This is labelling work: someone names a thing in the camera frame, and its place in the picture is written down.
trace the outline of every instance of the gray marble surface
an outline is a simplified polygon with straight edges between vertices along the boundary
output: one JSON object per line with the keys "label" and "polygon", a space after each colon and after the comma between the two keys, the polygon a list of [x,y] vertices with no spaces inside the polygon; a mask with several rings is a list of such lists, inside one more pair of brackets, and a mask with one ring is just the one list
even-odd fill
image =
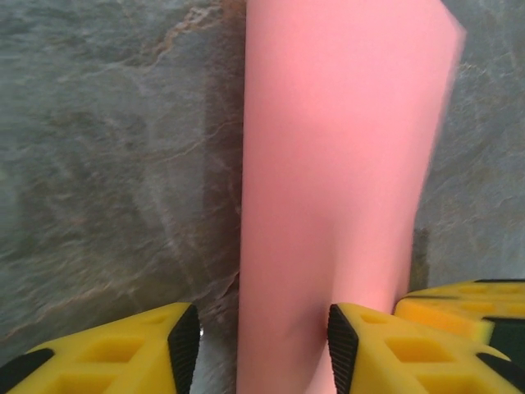
{"label": "gray marble surface", "polygon": [[[414,287],[525,276],[525,5],[446,3],[469,36]],[[3,0],[0,69],[0,364],[191,300],[193,392],[233,392],[243,1]]]}

